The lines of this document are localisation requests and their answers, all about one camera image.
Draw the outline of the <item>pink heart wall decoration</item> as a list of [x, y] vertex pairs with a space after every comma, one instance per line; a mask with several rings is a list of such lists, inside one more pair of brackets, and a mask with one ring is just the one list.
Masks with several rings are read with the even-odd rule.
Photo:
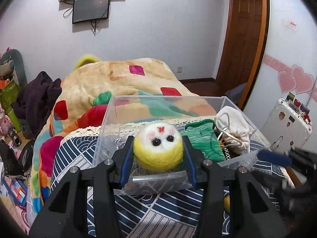
[[305, 73], [298, 64], [290, 67], [267, 54], [264, 55], [263, 63], [278, 72], [277, 80], [282, 93], [294, 91], [297, 95], [313, 90], [314, 77]]

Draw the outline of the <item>small wall monitor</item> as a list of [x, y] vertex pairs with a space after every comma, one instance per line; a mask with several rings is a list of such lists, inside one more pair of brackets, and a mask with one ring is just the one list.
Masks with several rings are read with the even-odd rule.
[[98, 21], [109, 17], [111, 0], [74, 0], [72, 23]]

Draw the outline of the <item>green cardboard box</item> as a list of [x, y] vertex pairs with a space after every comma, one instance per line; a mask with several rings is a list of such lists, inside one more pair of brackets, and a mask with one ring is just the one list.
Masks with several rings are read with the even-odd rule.
[[5, 113], [9, 116], [12, 125], [16, 129], [17, 132], [20, 132], [19, 121], [14, 113], [12, 108], [13, 103], [17, 99], [18, 93], [21, 91], [21, 87], [17, 86], [14, 80], [11, 81], [1, 81], [1, 105], [2, 109], [4, 109]]

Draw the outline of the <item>yellow plush item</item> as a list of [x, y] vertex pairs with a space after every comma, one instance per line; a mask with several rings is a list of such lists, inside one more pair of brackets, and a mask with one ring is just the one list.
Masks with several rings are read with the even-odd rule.
[[100, 59], [92, 54], [84, 54], [82, 55], [79, 60], [76, 62], [74, 70], [90, 63], [100, 62]]

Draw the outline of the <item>black chain-pattern scrunchie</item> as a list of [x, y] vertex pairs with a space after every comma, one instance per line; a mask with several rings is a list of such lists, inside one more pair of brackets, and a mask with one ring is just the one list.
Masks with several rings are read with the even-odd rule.
[[225, 142], [226, 142], [225, 139], [227, 138], [227, 135], [224, 134], [223, 132], [220, 132], [217, 128], [215, 128], [214, 132], [215, 132], [215, 135], [217, 136], [218, 143], [220, 145], [220, 148], [221, 148], [226, 160], [231, 159], [230, 152], [226, 148], [226, 144], [225, 144]]

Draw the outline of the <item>clear plastic storage box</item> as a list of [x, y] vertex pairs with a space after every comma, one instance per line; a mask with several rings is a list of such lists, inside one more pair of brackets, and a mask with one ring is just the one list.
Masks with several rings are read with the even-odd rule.
[[92, 166], [112, 158], [129, 136], [141, 134], [146, 145], [134, 160], [129, 180], [117, 195], [151, 195], [190, 188], [176, 151], [186, 124], [213, 117], [224, 107], [238, 107], [227, 97], [114, 96], [100, 127]]

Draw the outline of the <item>green knitted cloth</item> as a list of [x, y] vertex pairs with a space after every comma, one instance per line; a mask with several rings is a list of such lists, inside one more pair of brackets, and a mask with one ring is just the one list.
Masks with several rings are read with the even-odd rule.
[[214, 133], [213, 119], [188, 123], [180, 133], [182, 136], [187, 136], [192, 147], [200, 150], [206, 159], [215, 162], [222, 162], [226, 159]]

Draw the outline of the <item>pink bunny toy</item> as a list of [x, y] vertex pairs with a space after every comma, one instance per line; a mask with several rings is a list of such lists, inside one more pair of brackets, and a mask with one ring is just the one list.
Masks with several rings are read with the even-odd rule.
[[8, 136], [8, 130], [12, 127], [12, 123], [8, 115], [5, 114], [2, 105], [0, 105], [0, 133], [1, 133], [1, 140], [6, 141]]

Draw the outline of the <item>white drawstring pouch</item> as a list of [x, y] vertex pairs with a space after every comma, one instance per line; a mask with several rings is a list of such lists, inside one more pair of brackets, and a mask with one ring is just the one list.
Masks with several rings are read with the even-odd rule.
[[224, 106], [215, 116], [214, 123], [220, 131], [219, 140], [225, 148], [236, 154], [249, 152], [250, 137], [256, 132], [240, 111]]

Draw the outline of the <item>grey plush toy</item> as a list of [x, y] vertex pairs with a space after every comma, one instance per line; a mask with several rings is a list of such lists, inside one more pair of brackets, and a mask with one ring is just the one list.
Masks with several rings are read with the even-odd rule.
[[16, 49], [6, 51], [1, 57], [1, 77], [12, 77], [21, 88], [27, 85], [23, 57]]

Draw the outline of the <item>wooden door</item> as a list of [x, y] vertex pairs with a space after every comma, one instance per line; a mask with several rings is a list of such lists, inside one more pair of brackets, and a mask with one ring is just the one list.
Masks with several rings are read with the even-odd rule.
[[255, 85], [269, 27], [268, 0], [229, 0], [226, 36], [216, 77], [225, 92], [244, 85], [238, 107], [244, 109]]

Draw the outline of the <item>plush patchwork blanket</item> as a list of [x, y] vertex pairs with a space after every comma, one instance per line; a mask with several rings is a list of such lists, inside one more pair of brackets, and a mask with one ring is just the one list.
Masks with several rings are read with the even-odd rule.
[[70, 132], [102, 124], [113, 96], [193, 96], [169, 66], [153, 58], [98, 61], [83, 64], [60, 85], [46, 124], [33, 149], [30, 180], [32, 210], [38, 214], [49, 196], [53, 160], [61, 140]]

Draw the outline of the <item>yellow white felt ball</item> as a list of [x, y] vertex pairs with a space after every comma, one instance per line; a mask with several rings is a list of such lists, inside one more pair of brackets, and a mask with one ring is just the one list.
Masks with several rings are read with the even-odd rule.
[[183, 151], [180, 132], [165, 122], [149, 124], [134, 137], [134, 158], [147, 170], [167, 171], [175, 168], [183, 159]]

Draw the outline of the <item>dark purple clothing pile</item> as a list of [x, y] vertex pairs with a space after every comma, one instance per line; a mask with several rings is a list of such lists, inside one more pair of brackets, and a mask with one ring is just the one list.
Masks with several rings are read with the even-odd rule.
[[42, 71], [18, 93], [12, 108], [26, 138], [36, 138], [41, 132], [62, 92], [61, 82]]

